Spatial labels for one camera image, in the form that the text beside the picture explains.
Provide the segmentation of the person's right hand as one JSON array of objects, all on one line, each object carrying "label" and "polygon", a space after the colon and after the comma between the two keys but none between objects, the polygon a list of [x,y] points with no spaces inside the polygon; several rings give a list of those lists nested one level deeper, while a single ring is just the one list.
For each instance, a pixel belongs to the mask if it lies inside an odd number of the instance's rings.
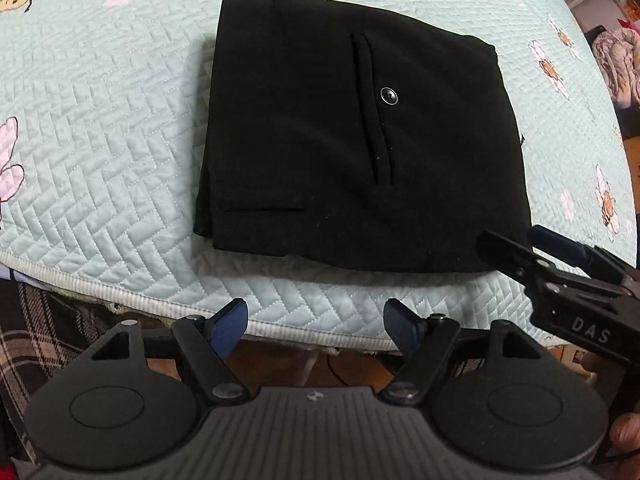
[{"label": "person's right hand", "polygon": [[[640,415],[638,413],[623,414],[614,422],[610,439],[623,453],[638,450],[640,446]],[[640,476],[640,456],[626,458],[612,472],[614,480],[638,480]]]}]

